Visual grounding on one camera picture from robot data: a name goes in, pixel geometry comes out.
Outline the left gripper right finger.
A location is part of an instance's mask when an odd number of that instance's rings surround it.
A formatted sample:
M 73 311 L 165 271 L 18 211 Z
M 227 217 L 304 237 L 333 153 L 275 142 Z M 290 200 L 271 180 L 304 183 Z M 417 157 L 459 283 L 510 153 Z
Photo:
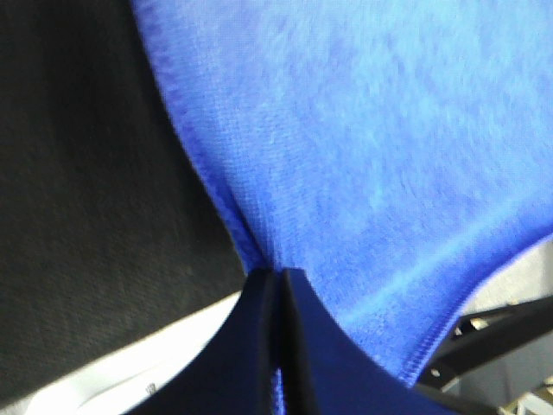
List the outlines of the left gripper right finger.
M 404 386 L 340 328 L 305 273 L 281 276 L 281 371 L 288 414 L 486 414 L 487 407 Z

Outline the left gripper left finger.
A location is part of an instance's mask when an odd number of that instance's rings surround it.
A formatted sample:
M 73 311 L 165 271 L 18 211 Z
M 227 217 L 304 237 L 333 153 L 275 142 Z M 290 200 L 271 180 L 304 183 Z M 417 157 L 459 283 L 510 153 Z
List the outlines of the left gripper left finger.
M 140 404 L 142 414 L 270 414 L 277 294 L 272 271 L 255 270 L 219 331 L 171 381 Z

